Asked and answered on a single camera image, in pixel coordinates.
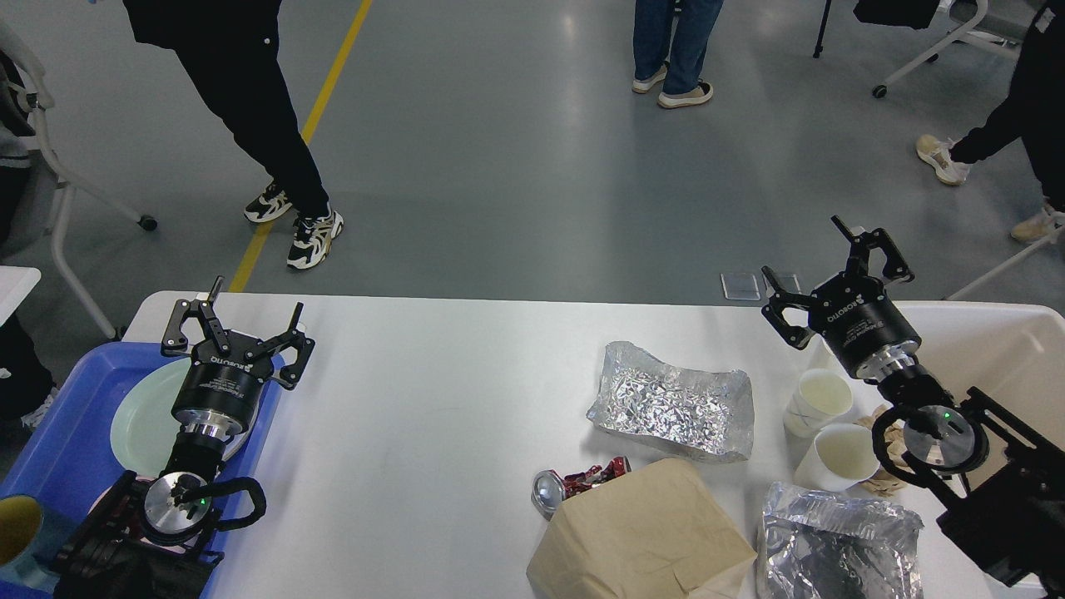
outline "gray floor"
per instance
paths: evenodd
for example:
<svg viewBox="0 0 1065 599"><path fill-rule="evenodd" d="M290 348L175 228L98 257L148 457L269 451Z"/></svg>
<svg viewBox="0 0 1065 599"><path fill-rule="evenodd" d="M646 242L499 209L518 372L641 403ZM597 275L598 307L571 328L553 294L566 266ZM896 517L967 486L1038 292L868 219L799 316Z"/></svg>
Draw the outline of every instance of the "gray floor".
<svg viewBox="0 0 1065 599"><path fill-rule="evenodd" d="M306 116L359 4L285 2L281 64ZM724 300L722 272L763 264L808 289L843 266L829 217L884 227L943 297L1021 249L1006 236L1039 188L1016 143L947 188L920 133L961 137L1004 97L1013 63L954 45L874 100L880 79L941 36L867 26L837 4L810 58L816 0L726 3L704 76L709 106L663 111L628 91L632 2L378 0L311 144L349 228L307 273L275 227L249 292L611 303ZM136 45L122 5L0 2L48 67L66 162L160 229L82 198L68 253L116 322L161 289L231 277L251 239L241 207L267 182L203 108L173 54ZM101 342L43 241L7 261L44 279L20 309L60 378ZM974 301L1065 310L1051 247Z"/></svg>

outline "black pants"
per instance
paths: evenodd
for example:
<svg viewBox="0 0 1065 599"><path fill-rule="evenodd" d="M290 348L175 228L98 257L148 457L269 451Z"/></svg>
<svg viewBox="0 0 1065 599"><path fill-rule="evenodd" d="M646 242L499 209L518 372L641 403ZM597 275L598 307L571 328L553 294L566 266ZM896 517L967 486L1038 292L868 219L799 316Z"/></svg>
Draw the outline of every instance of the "black pants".
<svg viewBox="0 0 1065 599"><path fill-rule="evenodd" d="M0 167L0 245L7 240L29 176L29 168ZM37 409L54 386L52 373L37 358L33 340L12 314L0 323L0 420L13 420Z"/></svg>
<svg viewBox="0 0 1065 599"><path fill-rule="evenodd" d="M200 37L174 50L207 107L281 185L300 215L329 215L329 196L299 134L277 64L276 29L268 37Z"/></svg>
<svg viewBox="0 0 1065 599"><path fill-rule="evenodd" d="M1045 17L1053 14L1046 11L1028 29L1010 95L983 127L954 144L950 157L972 164L1020 137L1043 195L1065 210L1065 22L1058 15L1046 26Z"/></svg>

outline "shoe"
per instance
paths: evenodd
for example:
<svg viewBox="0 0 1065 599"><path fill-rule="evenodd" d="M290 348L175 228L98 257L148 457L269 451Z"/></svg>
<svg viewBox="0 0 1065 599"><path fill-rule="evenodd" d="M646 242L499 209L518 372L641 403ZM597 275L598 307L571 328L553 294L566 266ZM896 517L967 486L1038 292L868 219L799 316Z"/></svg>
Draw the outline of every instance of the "shoe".
<svg viewBox="0 0 1065 599"><path fill-rule="evenodd" d="M714 85L699 80L699 85L687 94L658 94L658 106L662 108L682 108L705 104L714 97Z"/></svg>
<svg viewBox="0 0 1065 599"><path fill-rule="evenodd" d="M305 271L318 265L329 255L332 240L344 229L344 217L335 210L321 218L296 218L296 233L289 249L289 266Z"/></svg>
<svg viewBox="0 0 1065 599"><path fill-rule="evenodd" d="M292 208L292 203L284 190L276 182L266 185L259 197L251 200L244 209L244 217L252 223L268 223L284 214Z"/></svg>
<svg viewBox="0 0 1065 599"><path fill-rule="evenodd" d="M940 142L932 135L921 135L914 144L917 157L935 168L935 176L939 182L947 185L961 185L968 178L969 168L972 165L951 160L950 148L952 147L954 147L953 141Z"/></svg>
<svg viewBox="0 0 1065 599"><path fill-rule="evenodd" d="M52 403L55 401L55 394L59 392L59 389L52 387L52 390L48 392L48 396L46 396L45 401L37 406L37 409L19 419L22 421L22 426L29 428L30 431L36 431L37 426L40 426L40 423L45 420L45 416L48 414L48 410L51 409Z"/></svg>
<svg viewBox="0 0 1065 599"><path fill-rule="evenodd" d="M669 71L669 61L662 63L662 66L658 68L658 71L652 75L648 79L634 79L633 80L633 91L637 94L646 94L652 87L661 83L666 79L666 74Z"/></svg>
<svg viewBox="0 0 1065 599"><path fill-rule="evenodd" d="M1065 212L1059 212L1047 204L1034 216L1014 227L1010 231L1010 237L1023 243L1033 243L1063 226L1065 226Z"/></svg>

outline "person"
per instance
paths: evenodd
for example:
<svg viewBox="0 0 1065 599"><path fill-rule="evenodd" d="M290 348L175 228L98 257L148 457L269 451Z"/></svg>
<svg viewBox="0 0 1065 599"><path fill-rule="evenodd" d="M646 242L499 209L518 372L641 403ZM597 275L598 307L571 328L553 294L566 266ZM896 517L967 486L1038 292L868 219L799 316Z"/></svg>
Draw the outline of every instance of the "person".
<svg viewBox="0 0 1065 599"><path fill-rule="evenodd" d="M173 49L208 109L273 181L244 210L266 223L295 207L288 265L321 263L344 228L299 134L277 62L281 0L124 0L133 37Z"/></svg>
<svg viewBox="0 0 1065 599"><path fill-rule="evenodd" d="M26 145L0 120L0 246L11 234L15 208L29 178ZM20 420L27 428L36 428L56 391L52 373L37 357L33 340L17 313L11 314L0 323L0 420Z"/></svg>
<svg viewBox="0 0 1065 599"><path fill-rule="evenodd" d="M1021 46L1010 93L983 127L962 140L918 137L917 156L935 169L940 182L961 185L972 164L1020 137L1043 188L1043 208L1010 231L1031 243L1065 226L1065 0L1043 3Z"/></svg>
<svg viewBox="0 0 1065 599"><path fill-rule="evenodd" d="M700 75L706 58L706 43L723 3L724 0L684 0L671 44L672 0L636 0L633 91L646 94L661 82L658 106L665 109L708 102L714 96L714 86Z"/></svg>

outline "red soda can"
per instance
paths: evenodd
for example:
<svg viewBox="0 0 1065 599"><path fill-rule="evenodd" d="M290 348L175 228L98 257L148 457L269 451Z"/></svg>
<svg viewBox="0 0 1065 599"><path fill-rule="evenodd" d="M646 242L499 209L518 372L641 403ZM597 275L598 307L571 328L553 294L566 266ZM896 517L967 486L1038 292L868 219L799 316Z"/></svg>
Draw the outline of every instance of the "red soda can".
<svg viewBox="0 0 1065 599"><path fill-rule="evenodd" d="M584 472L559 476L554 470L541 470L532 477L532 504L543 517L551 519L558 506L575 495L591 490L607 481L612 481L626 472L632 472L628 458L619 455L606 468L592 466Z"/></svg>

